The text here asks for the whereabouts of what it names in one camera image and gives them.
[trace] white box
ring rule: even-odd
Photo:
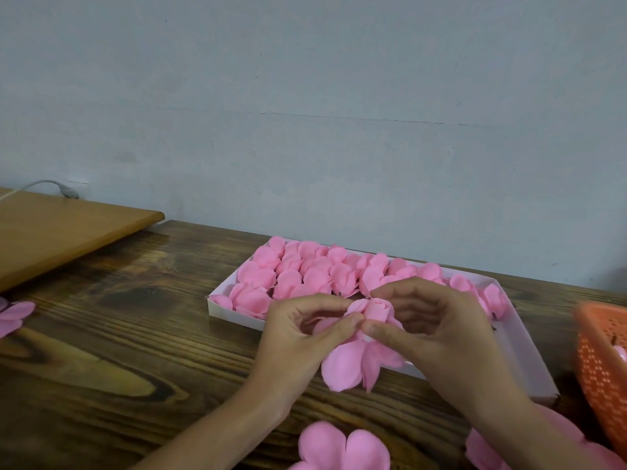
[[[355,253],[363,255],[364,252],[351,251],[347,249],[349,253]],[[422,266],[421,262],[413,262],[408,260],[410,264],[414,264],[418,267]],[[468,278],[476,287],[484,288],[489,284],[495,284],[501,290],[502,287],[497,280],[486,277],[479,274],[472,274],[470,272],[459,271],[456,269],[442,268],[442,276],[445,279],[450,279],[454,274],[461,274]],[[214,291],[209,295],[224,294],[224,292],[232,285],[237,283],[237,270],[218,285]],[[263,330],[265,324],[264,320],[258,318],[252,318],[251,316],[242,315],[233,310],[220,307],[215,302],[209,300],[207,297],[207,306],[209,308],[209,315],[220,318],[222,320],[230,321],[231,323],[237,323],[248,328],[255,330]],[[559,395],[557,387],[553,382],[553,378],[549,373],[542,357],[538,352],[534,342],[531,340],[525,325],[521,321],[521,317],[518,316],[512,303],[508,300],[509,309],[504,313],[501,320],[495,320],[492,322],[492,326],[496,329],[495,336],[498,344],[505,353],[506,359],[510,365],[510,369],[514,375],[514,378],[518,383],[525,388],[527,395],[529,395],[534,401],[543,403],[545,405],[551,404],[555,398]],[[409,362],[405,362],[401,368],[389,368],[393,371],[415,376],[420,379],[425,379],[425,376],[416,367]]]

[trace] power cord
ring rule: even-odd
[[[32,183],[28,183],[26,186],[23,186],[19,189],[13,190],[13,191],[9,191],[7,194],[4,194],[2,196],[0,196],[0,201],[5,200],[6,198],[8,198],[11,195],[14,195],[15,193],[17,193],[18,191],[24,191],[27,190],[35,185],[38,185],[40,183],[54,183],[55,185],[57,185],[59,187],[59,190],[61,191],[61,194],[63,196],[65,196],[66,198],[70,198],[70,199],[79,199],[80,196],[78,195],[78,191],[76,191],[74,188],[70,188],[67,185],[64,185],[63,183],[59,183],[58,181],[54,181],[54,180],[38,180],[38,181],[33,181]]]

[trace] forearm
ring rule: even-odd
[[[280,424],[288,410],[253,385],[178,435],[132,470],[228,470]]]
[[[527,397],[494,403],[490,411],[471,422],[512,470],[598,468],[583,450],[537,411]]]

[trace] gray wall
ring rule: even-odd
[[[627,0],[0,0],[0,183],[627,291]]]

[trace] orange plastic basket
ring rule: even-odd
[[[627,349],[627,308],[585,302],[575,310],[581,325],[577,379],[614,450],[627,461],[627,363],[612,347]]]

